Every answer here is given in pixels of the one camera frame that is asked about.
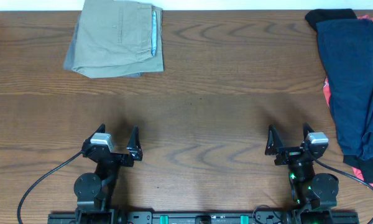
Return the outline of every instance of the black fabric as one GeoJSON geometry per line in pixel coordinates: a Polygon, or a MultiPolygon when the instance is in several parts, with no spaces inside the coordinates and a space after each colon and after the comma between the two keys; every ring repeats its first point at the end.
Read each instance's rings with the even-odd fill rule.
{"type": "Polygon", "coordinates": [[[344,162],[373,183],[373,22],[339,19],[316,27],[344,162]]]}
{"type": "Polygon", "coordinates": [[[317,31],[316,23],[333,19],[357,19],[352,9],[315,9],[305,15],[305,20],[317,31]]]}

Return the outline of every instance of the pink cloth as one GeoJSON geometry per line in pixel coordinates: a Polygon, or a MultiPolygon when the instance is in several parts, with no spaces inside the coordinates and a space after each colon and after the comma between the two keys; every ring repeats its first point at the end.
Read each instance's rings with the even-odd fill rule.
{"type": "MultiPolygon", "coordinates": [[[[358,17],[358,19],[370,19],[373,22],[373,18],[369,18],[368,15],[358,17]]],[[[330,86],[329,86],[327,77],[325,79],[325,84],[323,85],[323,94],[325,95],[326,102],[327,102],[328,106],[330,107],[329,102],[330,102],[331,92],[330,92],[330,86]]],[[[353,167],[352,171],[354,171],[354,174],[357,178],[359,178],[361,180],[364,180],[361,170],[353,167]]]]}

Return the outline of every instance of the black cable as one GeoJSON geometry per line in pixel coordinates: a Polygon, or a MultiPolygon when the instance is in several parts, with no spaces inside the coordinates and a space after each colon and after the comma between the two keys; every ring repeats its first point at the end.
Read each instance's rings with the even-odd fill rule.
{"type": "MultiPolygon", "coordinates": [[[[268,206],[268,205],[259,205],[259,206],[257,206],[256,207],[256,209],[254,209],[254,211],[253,211],[253,218],[256,220],[256,222],[258,223],[258,224],[263,224],[263,223],[261,223],[260,221],[258,221],[257,219],[256,219],[256,210],[258,209],[258,208],[260,208],[260,207],[267,207],[267,208],[271,208],[270,206],[268,206]]],[[[274,211],[272,211],[272,213],[275,215],[275,217],[277,217],[280,221],[279,222],[277,222],[277,223],[274,223],[274,224],[279,224],[279,223],[283,223],[283,221],[282,221],[282,219],[274,212],[274,211]]]]}
{"type": "MultiPolygon", "coordinates": [[[[371,190],[373,190],[373,186],[371,186],[370,184],[364,182],[364,181],[361,180],[361,179],[358,179],[358,178],[354,177],[354,176],[351,175],[351,174],[348,174],[348,173],[343,172],[343,171],[341,171],[341,170],[337,170],[337,169],[335,169],[335,168],[333,168],[333,167],[331,167],[331,166],[328,166],[328,165],[326,165],[326,164],[320,162],[317,158],[315,158],[315,157],[313,156],[313,154],[311,153],[311,151],[310,151],[309,149],[307,150],[307,152],[309,153],[309,155],[311,156],[311,158],[312,158],[312,159],[313,159],[317,164],[319,164],[319,165],[323,166],[324,168],[327,168],[327,169],[329,169],[329,170],[331,170],[331,171],[335,171],[336,173],[339,173],[339,174],[341,174],[341,175],[344,175],[344,176],[346,176],[346,177],[349,177],[349,178],[351,178],[352,180],[356,180],[356,181],[358,181],[359,183],[361,183],[361,184],[365,185],[366,187],[370,188],[371,190]]],[[[373,223],[373,218],[372,218],[372,219],[371,219],[367,224],[371,224],[371,223],[373,223]]]]}
{"type": "Polygon", "coordinates": [[[44,178],[48,177],[50,174],[54,173],[55,171],[61,169],[63,166],[67,165],[72,160],[76,159],[78,156],[80,156],[81,153],[82,152],[78,152],[76,155],[74,155],[72,158],[68,159],[63,164],[57,166],[56,168],[52,169],[50,172],[44,174],[39,180],[36,180],[36,182],[34,184],[32,184],[32,186],[30,186],[29,189],[27,189],[27,191],[25,192],[24,196],[22,197],[22,199],[21,199],[21,201],[19,202],[19,205],[18,205],[17,218],[18,218],[18,223],[19,224],[23,224],[22,219],[21,219],[21,208],[22,208],[22,204],[24,203],[24,200],[25,200],[26,196],[30,193],[30,191],[32,191],[33,188],[36,187],[36,185],[38,183],[40,183],[42,180],[44,180],[44,178]]]}

